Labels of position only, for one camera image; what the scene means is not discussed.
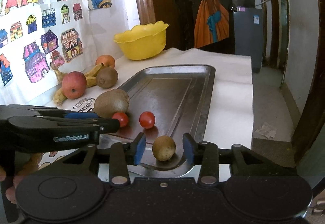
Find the person's left hand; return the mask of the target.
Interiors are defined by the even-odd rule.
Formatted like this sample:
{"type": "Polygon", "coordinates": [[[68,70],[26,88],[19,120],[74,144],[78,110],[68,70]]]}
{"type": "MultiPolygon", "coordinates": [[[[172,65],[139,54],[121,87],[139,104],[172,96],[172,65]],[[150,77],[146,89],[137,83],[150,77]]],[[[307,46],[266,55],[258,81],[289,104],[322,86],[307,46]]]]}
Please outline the person's left hand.
{"type": "Polygon", "coordinates": [[[36,172],[39,168],[39,163],[43,157],[43,153],[33,153],[29,161],[24,164],[23,168],[14,176],[13,185],[5,191],[7,199],[12,203],[16,204],[15,192],[20,182],[29,174],[36,172]]]}

